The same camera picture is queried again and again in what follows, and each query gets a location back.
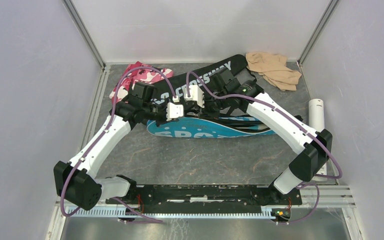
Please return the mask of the white shuttlecock tube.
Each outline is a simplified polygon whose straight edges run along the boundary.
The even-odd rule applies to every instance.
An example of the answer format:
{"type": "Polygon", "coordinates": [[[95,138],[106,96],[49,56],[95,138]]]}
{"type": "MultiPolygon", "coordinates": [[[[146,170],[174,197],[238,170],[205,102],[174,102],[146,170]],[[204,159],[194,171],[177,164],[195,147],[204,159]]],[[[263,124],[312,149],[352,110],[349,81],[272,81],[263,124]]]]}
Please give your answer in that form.
{"type": "MultiPolygon", "coordinates": [[[[308,102],[308,117],[310,127],[314,128],[318,132],[321,132],[323,129],[325,129],[323,100],[315,98],[308,102]]],[[[324,176],[327,175],[327,164],[325,163],[316,174],[324,176]]],[[[315,176],[313,177],[313,180],[316,182],[325,182],[327,181],[327,178],[315,176]]]]}

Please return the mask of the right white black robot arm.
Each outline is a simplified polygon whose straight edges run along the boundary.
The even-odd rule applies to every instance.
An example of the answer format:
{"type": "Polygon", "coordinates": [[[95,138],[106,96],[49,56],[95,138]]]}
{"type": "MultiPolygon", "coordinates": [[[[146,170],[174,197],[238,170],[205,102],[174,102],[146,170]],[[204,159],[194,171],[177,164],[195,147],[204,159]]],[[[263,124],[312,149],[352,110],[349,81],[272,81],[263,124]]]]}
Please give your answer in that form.
{"type": "Polygon", "coordinates": [[[205,108],[240,109],[273,130],[296,153],[287,169],[270,184],[268,196],[273,203],[286,201],[294,188],[310,182],[331,158],[332,134],[299,121],[277,104],[256,80],[239,83],[228,68],[215,71],[209,80],[214,87],[207,90],[211,100],[205,102],[205,108]]]}

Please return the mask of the black Crossway racket bag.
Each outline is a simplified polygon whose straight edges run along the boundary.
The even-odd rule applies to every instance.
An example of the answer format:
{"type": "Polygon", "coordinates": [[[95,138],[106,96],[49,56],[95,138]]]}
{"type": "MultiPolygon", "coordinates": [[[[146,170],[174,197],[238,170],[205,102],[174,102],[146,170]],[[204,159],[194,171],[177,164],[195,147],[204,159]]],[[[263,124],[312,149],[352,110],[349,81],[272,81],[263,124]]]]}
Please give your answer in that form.
{"type": "MultiPolygon", "coordinates": [[[[229,69],[232,75],[236,76],[243,71],[248,65],[246,57],[243,54],[235,54],[223,60],[207,65],[195,65],[193,63],[181,63],[183,67],[180,71],[176,71],[174,66],[170,64],[156,64],[152,67],[161,71],[163,68],[171,69],[173,75],[169,76],[168,73],[164,75],[170,80],[173,90],[177,96],[179,96],[180,103],[186,105],[187,102],[184,100],[186,94],[186,76],[187,72],[193,71],[196,73],[206,84],[206,86],[215,91],[215,84],[210,80],[210,75],[219,69],[229,69]]],[[[155,91],[152,94],[152,101],[158,105],[163,105],[167,101],[173,100],[173,95],[170,87],[168,86],[165,79],[161,79],[153,84],[155,91]]]]}

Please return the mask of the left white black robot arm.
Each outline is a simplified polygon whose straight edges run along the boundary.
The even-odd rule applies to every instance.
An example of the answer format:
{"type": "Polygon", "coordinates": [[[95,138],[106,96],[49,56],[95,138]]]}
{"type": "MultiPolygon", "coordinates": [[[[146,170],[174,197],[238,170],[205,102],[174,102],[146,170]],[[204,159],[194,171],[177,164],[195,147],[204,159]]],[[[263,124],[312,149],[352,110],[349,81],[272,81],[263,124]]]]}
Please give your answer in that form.
{"type": "Polygon", "coordinates": [[[120,176],[98,179],[97,174],[115,146],[137,124],[168,120],[172,102],[153,102],[155,90],[151,84],[137,83],[121,101],[113,101],[104,124],[79,153],[68,162],[57,162],[53,174],[62,208],[66,201],[78,209],[90,210],[99,201],[112,197],[119,197],[125,204],[136,200],[137,190],[131,186],[132,180],[120,176]]]}

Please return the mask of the blue Sport racket bag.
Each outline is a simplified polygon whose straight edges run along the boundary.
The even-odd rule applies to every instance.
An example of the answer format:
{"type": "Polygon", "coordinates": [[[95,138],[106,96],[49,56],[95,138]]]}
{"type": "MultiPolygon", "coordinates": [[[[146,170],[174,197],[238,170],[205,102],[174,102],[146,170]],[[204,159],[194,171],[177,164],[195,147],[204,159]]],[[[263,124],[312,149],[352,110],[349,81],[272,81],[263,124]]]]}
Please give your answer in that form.
{"type": "Polygon", "coordinates": [[[182,117],[158,125],[155,120],[146,124],[147,131],[158,137],[224,139],[274,135],[275,132],[250,115],[222,114],[219,118],[182,117]]]}

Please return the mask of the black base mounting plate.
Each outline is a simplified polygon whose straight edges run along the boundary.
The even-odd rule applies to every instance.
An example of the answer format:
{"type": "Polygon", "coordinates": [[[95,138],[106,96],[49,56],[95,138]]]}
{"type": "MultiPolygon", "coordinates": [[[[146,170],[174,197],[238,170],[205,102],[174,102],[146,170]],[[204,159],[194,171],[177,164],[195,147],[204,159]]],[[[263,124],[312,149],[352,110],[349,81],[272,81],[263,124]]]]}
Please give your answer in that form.
{"type": "Polygon", "coordinates": [[[140,204],[145,214],[246,214],[259,213],[265,206],[303,203],[298,189],[281,195],[273,187],[257,184],[136,185],[121,200],[130,206],[140,204]]]}

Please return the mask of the beige folded cloth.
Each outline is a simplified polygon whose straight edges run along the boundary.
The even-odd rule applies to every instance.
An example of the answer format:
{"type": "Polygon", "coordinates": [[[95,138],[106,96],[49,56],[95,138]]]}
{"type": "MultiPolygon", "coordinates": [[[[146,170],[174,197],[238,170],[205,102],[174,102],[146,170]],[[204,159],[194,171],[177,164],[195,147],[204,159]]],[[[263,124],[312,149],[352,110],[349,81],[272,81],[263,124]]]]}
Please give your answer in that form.
{"type": "Polygon", "coordinates": [[[259,74],[272,86],[281,91],[297,90],[302,74],[287,67],[288,58],[281,54],[248,52],[245,54],[247,68],[259,74]]]}

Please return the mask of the pink camouflage racket bag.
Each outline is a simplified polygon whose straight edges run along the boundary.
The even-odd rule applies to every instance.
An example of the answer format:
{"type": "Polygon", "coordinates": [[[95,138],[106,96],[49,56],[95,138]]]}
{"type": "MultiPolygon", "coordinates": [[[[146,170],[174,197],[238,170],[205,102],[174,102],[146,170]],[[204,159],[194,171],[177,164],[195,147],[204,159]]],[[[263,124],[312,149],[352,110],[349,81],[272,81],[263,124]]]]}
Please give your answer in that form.
{"type": "MultiPolygon", "coordinates": [[[[142,63],[140,61],[137,61],[134,64],[129,64],[126,70],[124,71],[123,75],[130,71],[131,69],[137,68],[137,67],[152,67],[157,69],[158,71],[162,72],[167,78],[173,77],[174,72],[172,69],[169,68],[157,68],[153,67],[149,64],[142,63]]],[[[111,102],[115,98],[117,102],[120,102],[124,97],[126,97],[129,93],[130,87],[134,87],[137,82],[144,82],[147,84],[154,84],[157,83],[161,80],[164,80],[164,77],[161,76],[160,74],[156,73],[152,69],[137,69],[135,71],[130,72],[126,78],[123,79],[117,93],[116,93],[116,88],[117,88],[117,83],[115,87],[113,88],[112,92],[109,94],[109,98],[111,102]]]]}

